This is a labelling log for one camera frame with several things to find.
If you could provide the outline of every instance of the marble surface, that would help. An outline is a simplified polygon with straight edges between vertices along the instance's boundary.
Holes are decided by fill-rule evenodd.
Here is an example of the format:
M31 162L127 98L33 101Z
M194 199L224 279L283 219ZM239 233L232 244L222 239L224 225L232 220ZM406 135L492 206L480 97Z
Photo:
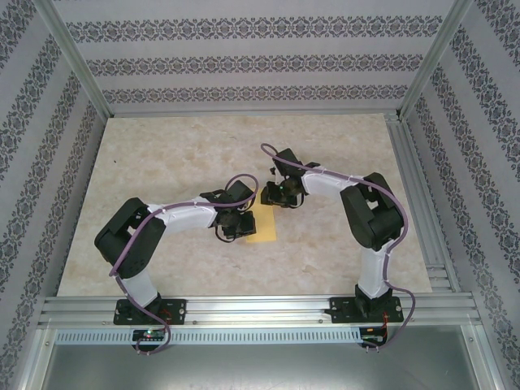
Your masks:
M110 119L68 256L59 296L118 296L93 240L130 197L181 202L221 189L237 173L271 180L261 142L290 147L304 163L366 176L383 174L405 203L382 115L206 116ZM213 229L164 236L149 265L162 295L353 293L361 269L343 206L307 197L275 209L278 240L224 244ZM390 280L417 293L431 286L415 229L394 251Z

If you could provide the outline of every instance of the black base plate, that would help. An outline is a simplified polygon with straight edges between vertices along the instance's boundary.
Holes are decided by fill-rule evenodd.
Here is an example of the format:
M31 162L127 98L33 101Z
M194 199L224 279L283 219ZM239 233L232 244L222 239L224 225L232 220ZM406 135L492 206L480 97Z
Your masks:
M363 317L354 301L354 297L333 297L329 300L331 309L325 310L325 313L331 315L332 323L381 323L384 312L388 315L389 323L404 321L398 297L391 297L381 310L370 313L367 318Z
M169 325L184 325L186 300L162 299L156 315ZM119 299L115 306L114 325L159 325L159 323L143 314L128 299Z

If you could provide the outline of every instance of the yellow square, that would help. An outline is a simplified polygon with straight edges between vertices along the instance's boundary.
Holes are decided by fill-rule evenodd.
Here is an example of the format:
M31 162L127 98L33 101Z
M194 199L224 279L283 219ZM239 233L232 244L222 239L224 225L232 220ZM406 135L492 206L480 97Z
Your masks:
M245 241L248 243L276 241L275 214L273 212L273 206L263 205L258 196L253 207L251 207L251 211L253 211L254 225L257 232L256 234L247 236Z

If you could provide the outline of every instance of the striped wall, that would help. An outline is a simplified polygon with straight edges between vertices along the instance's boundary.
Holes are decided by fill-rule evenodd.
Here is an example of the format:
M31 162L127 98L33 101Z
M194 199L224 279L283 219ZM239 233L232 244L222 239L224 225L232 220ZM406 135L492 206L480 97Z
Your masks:
M61 0L116 114L395 110L453 0Z
M0 389L57 291L104 123L29 0L0 2Z
M520 2L476 0L408 125L462 287L520 388Z

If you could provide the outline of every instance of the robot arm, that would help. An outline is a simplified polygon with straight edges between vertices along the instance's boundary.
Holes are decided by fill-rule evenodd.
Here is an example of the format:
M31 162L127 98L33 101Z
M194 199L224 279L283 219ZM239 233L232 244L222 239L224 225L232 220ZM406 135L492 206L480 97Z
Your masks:
M146 205L134 197L128 199L97 234L94 244L105 260L114 266L132 237L132 229L139 227L141 221L156 210L164 210L144 226L117 270L129 295L140 306L153 311L154 306L158 307L161 297L146 267L163 235L194 228L221 228L230 240L228 242L231 242L238 237L254 234L254 217L251 211L225 206L226 203L244 201L252 194L253 191L238 180L227 190L202 193L187 202L193 203L193 206L180 206L170 210L164 210L165 205Z
M301 164L290 149L276 157ZM356 286L356 306L364 314L377 310L392 296L392 290L383 278L384 259L388 247L401 234L403 218L396 205L379 191L359 184L320 173L324 168L315 162L306 167L313 171L289 166L273 159L275 182L267 182L262 191L262 204L298 207L307 195L323 195L342 202L354 238L362 246L362 272ZM386 180L379 173L367 177L351 176L377 184L388 191Z

